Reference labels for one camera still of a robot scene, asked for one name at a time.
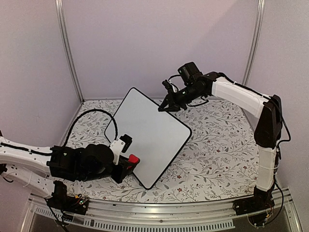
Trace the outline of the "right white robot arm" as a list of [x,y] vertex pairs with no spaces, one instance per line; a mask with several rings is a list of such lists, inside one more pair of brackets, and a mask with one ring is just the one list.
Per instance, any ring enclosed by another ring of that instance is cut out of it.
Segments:
[[170,79],[162,82],[167,95],[160,104],[160,112],[186,110],[197,98],[213,96],[231,102],[257,120],[254,141],[259,152],[259,171],[255,188],[267,192],[275,185],[283,127],[281,99],[268,96],[231,80],[222,72],[203,74],[194,62],[178,69],[184,88],[176,89]]

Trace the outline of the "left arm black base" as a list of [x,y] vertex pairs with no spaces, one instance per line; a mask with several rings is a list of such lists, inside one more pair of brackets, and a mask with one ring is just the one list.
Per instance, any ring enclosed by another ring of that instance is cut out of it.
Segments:
[[67,194],[67,186],[61,181],[53,181],[55,185],[51,198],[47,199],[47,205],[51,208],[60,210],[61,212],[69,212],[79,215],[86,215],[89,206],[89,198],[78,194],[69,196]]

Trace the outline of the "left aluminium frame post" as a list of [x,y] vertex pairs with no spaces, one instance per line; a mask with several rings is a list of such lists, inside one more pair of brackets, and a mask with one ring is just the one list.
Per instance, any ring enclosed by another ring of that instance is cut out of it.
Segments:
[[78,80],[77,71],[75,68],[73,55],[72,55],[71,48],[70,48],[69,36],[68,36],[67,25],[66,25],[65,14],[64,14],[63,1],[55,0],[55,5],[56,5],[56,14],[57,14],[57,19],[58,19],[58,24],[59,24],[59,29],[60,29],[60,35],[61,35],[62,42],[63,42],[64,52],[65,52],[65,56],[67,59],[70,76],[71,76],[78,100],[80,103],[83,103],[84,97],[82,94],[82,89],[80,86],[80,82]]

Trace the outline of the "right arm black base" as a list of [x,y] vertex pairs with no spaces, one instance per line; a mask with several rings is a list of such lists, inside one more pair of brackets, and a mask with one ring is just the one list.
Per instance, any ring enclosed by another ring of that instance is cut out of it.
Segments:
[[233,201],[233,210],[236,212],[236,215],[263,211],[260,214],[249,216],[248,221],[255,227],[265,226],[274,212],[273,189],[274,185],[268,191],[262,191],[255,187],[253,196]]

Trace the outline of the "aluminium front rail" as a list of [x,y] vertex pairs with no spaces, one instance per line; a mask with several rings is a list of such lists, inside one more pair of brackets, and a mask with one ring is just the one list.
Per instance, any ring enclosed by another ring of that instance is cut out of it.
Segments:
[[91,200],[85,215],[63,217],[31,195],[23,232],[300,232],[287,188],[273,192],[274,208],[238,215],[233,199],[194,203],[125,203]]

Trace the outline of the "aluminium frame post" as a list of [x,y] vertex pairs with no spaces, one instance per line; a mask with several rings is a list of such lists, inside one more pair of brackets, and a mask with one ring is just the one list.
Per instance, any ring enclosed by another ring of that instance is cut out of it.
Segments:
[[75,68],[73,55],[72,55],[71,48],[70,48],[69,36],[68,36],[67,25],[66,25],[65,14],[64,14],[63,1],[55,0],[55,5],[56,5],[56,14],[57,14],[57,19],[58,19],[58,24],[59,24],[59,29],[60,29],[60,35],[61,35],[62,42],[63,42],[64,52],[65,52],[65,56],[67,59],[70,76],[71,76],[78,100],[80,103],[83,103],[84,97],[82,94],[82,89],[80,86],[80,82],[78,80],[77,71]]
[[254,64],[254,58],[256,55],[256,51],[258,48],[258,42],[261,34],[262,23],[264,18],[264,10],[265,10],[265,0],[258,0],[257,2],[257,11],[256,11],[256,19],[253,28],[253,38],[249,51],[249,56],[246,63],[246,68],[244,72],[244,76],[242,79],[242,84],[247,85],[250,79],[251,71]]

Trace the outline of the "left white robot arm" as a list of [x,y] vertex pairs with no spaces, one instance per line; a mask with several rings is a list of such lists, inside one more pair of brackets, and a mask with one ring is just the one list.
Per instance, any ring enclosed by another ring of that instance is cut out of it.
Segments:
[[86,147],[34,147],[0,138],[0,175],[6,181],[18,182],[44,198],[52,198],[62,210],[72,205],[70,196],[56,189],[64,188],[49,176],[67,181],[87,182],[111,177],[116,183],[130,175],[140,159],[122,156],[132,143],[128,135],[110,145],[89,144]]

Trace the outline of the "red whiteboard eraser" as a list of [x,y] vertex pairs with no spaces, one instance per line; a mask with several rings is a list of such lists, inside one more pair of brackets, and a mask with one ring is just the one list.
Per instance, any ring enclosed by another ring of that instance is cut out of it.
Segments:
[[140,159],[138,157],[136,157],[133,154],[130,154],[128,158],[128,163],[129,163],[128,168],[135,167],[137,164],[139,164],[139,162],[140,162]]

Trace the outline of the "right aluminium frame post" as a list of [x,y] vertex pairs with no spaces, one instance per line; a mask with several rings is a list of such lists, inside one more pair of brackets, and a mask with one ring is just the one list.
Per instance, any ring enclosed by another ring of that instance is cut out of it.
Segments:
[[256,19],[253,28],[253,38],[249,51],[249,56],[246,63],[246,68],[244,72],[244,76],[242,79],[242,84],[247,85],[250,79],[251,71],[254,64],[254,58],[256,55],[256,51],[258,48],[258,42],[261,34],[262,23],[264,18],[264,10],[265,10],[265,0],[258,0],[257,2],[257,11],[256,11]]

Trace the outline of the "white whiteboard black frame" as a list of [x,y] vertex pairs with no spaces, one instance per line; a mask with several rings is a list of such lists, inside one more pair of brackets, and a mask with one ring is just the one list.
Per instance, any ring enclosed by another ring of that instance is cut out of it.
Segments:
[[136,88],[131,88],[114,114],[118,135],[132,137],[125,156],[140,159],[133,174],[151,189],[180,153],[192,130]]

